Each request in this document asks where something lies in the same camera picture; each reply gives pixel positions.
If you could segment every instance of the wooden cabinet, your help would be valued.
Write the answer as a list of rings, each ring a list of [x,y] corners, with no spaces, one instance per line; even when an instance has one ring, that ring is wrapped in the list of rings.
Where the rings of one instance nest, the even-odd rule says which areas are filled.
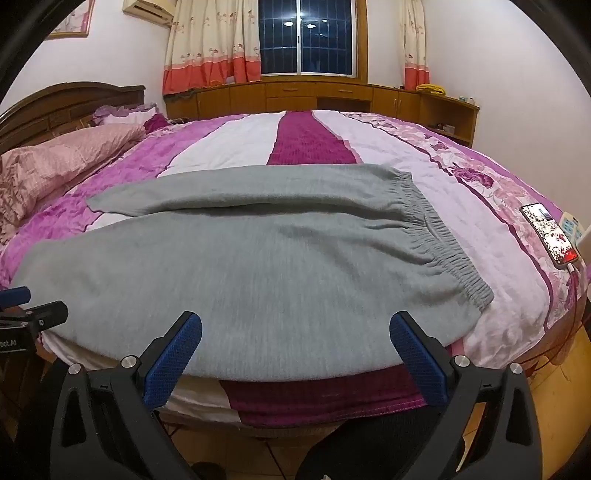
[[[225,87],[203,90],[197,94],[199,119],[230,115],[230,89]]]
[[[436,95],[422,95],[420,118],[417,123],[456,142],[472,146],[478,108],[466,102]],[[454,133],[437,126],[452,125]]]
[[[200,120],[231,113],[306,111],[373,112],[423,125],[472,146],[479,108],[460,100],[395,88],[361,85],[354,80],[318,76],[266,77],[260,82],[224,85],[165,98],[169,118]],[[441,129],[455,127],[453,134]]]
[[[267,99],[267,112],[302,112],[316,109],[316,97],[275,97]]]
[[[374,88],[372,113],[396,117],[398,111],[398,91],[389,88]]]
[[[313,82],[268,82],[267,98],[271,97],[313,97],[316,96]]]
[[[199,117],[197,112],[197,94],[179,96],[172,100],[166,100],[166,113],[168,118],[190,118],[196,120]]]
[[[398,109],[396,118],[405,122],[418,123],[421,96],[413,92],[398,92]]]
[[[236,85],[230,90],[230,111],[236,113],[264,113],[267,111],[265,84]]]
[[[316,96],[371,101],[372,88],[365,85],[351,85],[348,83],[317,82]]]

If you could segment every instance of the floral curtain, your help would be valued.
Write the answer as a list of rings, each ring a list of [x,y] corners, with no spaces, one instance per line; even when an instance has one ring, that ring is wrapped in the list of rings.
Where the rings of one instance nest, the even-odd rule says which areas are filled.
[[[429,83],[423,0],[400,0],[401,45],[404,48],[404,88]]]
[[[258,0],[178,0],[164,94],[261,79]]]

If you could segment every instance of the smartphone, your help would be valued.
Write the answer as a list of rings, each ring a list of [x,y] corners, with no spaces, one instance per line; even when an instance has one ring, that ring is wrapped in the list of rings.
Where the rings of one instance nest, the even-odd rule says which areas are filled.
[[[556,268],[564,268],[579,259],[577,251],[544,205],[533,203],[521,207],[520,210],[534,227]]]

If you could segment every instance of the window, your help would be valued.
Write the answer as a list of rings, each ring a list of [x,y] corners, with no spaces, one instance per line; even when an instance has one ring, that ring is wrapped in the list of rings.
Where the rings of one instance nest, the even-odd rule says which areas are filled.
[[[259,0],[262,74],[356,75],[355,0]]]

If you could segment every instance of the metal screw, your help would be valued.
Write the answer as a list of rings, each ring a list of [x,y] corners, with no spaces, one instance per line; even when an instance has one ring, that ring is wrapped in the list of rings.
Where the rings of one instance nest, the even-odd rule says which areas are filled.
[[[511,371],[515,375],[519,375],[523,371],[523,367],[520,364],[513,363],[513,364],[509,365],[509,368],[511,368]]]
[[[81,369],[80,364],[74,364],[74,365],[70,366],[70,368],[68,369],[68,373],[70,375],[76,375],[80,371],[80,369]]]
[[[470,359],[466,355],[456,355],[453,358],[453,361],[459,367],[467,367],[468,365],[470,365]]]
[[[133,355],[128,355],[121,361],[121,366],[123,368],[131,368],[137,362],[138,362],[138,359],[136,357],[134,357]]]

